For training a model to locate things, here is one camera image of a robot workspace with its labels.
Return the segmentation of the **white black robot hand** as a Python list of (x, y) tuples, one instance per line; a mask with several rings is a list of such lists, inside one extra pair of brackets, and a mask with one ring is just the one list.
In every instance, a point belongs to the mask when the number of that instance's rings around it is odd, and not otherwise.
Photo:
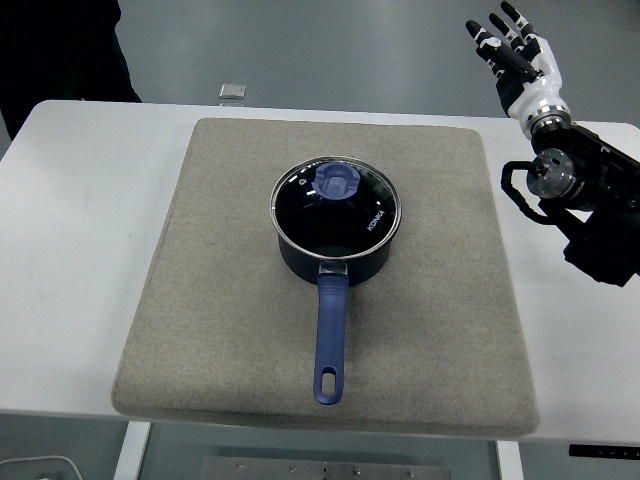
[(492, 13), (492, 32), (469, 20), (465, 28), (476, 45), (476, 54), (496, 79), (496, 91), (504, 113), (524, 124), (543, 109), (568, 110), (561, 98), (562, 76), (548, 41), (531, 22), (507, 1), (506, 15)]

